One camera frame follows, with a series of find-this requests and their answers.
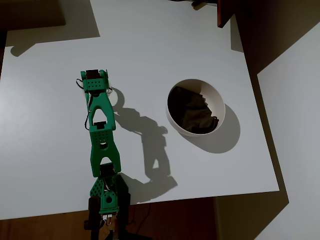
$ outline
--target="bowl rim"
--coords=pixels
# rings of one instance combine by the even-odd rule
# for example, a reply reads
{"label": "bowl rim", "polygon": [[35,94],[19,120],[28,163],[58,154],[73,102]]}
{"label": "bowl rim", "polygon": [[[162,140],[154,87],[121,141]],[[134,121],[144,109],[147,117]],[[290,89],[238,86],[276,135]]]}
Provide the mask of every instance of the bowl rim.
{"label": "bowl rim", "polygon": [[175,126],[176,126],[179,130],[181,130],[182,132],[185,132],[185,133],[186,133],[186,134],[184,134],[184,133],[182,133],[182,132],[180,132],[180,131],[178,131],[178,130],[176,129],[179,133],[181,133],[181,134],[183,134],[183,135],[186,135],[186,136],[189,136],[189,137],[191,137],[191,135],[199,137],[199,136],[206,136],[206,135],[209,135],[209,134],[214,133],[214,132],[215,132],[217,129],[219,129],[219,128],[221,127],[221,125],[224,123],[224,120],[225,120],[225,117],[226,117],[226,104],[225,104],[225,101],[224,101],[223,97],[221,96],[220,92],[219,92],[214,86],[212,86],[210,83],[208,83],[207,81],[203,81],[203,80],[200,80],[200,79],[194,79],[194,80],[197,80],[197,81],[204,82],[204,83],[208,84],[208,85],[211,86],[214,90],[216,90],[216,92],[217,92],[218,95],[220,96],[220,98],[221,98],[221,100],[222,100],[222,102],[223,102],[223,120],[222,120],[221,124],[220,124],[219,126],[217,126],[217,127],[216,127],[213,131],[211,131],[211,132],[207,132],[207,133],[193,133],[193,132],[190,132],[190,131],[187,131],[187,130],[183,129],[183,128],[182,128],[181,126],[179,126],[179,125],[176,123],[176,121],[172,118],[172,116],[171,116],[171,114],[170,114],[170,111],[169,111],[169,108],[168,108],[168,97],[169,97],[171,91],[172,91],[179,83],[181,83],[181,82],[183,82],[183,81],[185,81],[185,80],[181,80],[181,81],[177,82],[177,83],[170,89],[169,94],[168,94],[167,99],[166,99],[166,104],[165,104],[165,106],[166,106],[166,111],[167,111],[167,113],[168,113],[167,116],[170,116],[170,119],[172,120],[172,122],[175,124]]}

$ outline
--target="brown floor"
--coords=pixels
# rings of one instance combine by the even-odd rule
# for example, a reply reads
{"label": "brown floor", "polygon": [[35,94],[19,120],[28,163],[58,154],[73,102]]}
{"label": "brown floor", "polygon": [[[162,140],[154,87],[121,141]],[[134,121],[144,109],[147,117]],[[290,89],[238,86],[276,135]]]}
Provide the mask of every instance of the brown floor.
{"label": "brown floor", "polygon": [[[212,197],[132,205],[127,230],[136,234],[141,226],[138,234],[153,240],[215,240],[213,206]],[[88,211],[78,211],[1,220],[0,240],[89,240],[87,218]],[[100,240],[106,232],[104,226]]]}

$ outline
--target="black fabric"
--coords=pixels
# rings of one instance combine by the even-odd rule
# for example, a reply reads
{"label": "black fabric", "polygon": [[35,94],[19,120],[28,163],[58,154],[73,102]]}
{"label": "black fabric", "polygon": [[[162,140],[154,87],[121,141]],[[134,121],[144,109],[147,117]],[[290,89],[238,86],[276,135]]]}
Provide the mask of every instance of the black fabric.
{"label": "black fabric", "polygon": [[216,116],[211,116],[212,112],[201,94],[179,86],[168,97],[168,110],[180,127],[194,134],[210,133],[219,122]]}

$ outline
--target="white table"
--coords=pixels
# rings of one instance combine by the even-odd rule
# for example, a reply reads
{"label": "white table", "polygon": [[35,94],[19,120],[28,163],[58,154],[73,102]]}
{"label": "white table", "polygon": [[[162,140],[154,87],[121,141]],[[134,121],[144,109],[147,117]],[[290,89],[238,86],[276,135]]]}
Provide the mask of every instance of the white table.
{"label": "white table", "polygon": [[[91,4],[100,37],[44,41],[16,57],[10,42],[35,30],[8,33],[0,81],[0,219],[88,208],[95,178],[85,98],[75,79],[90,69],[108,69],[125,98],[114,140],[132,204],[279,190],[244,54],[231,50],[229,23],[217,28],[216,7]],[[184,79],[210,83],[227,105],[225,122],[206,145],[185,139],[167,120],[168,93]],[[110,98],[117,102],[117,94]],[[144,151],[147,164],[158,158],[167,177],[148,171],[150,181]]]}

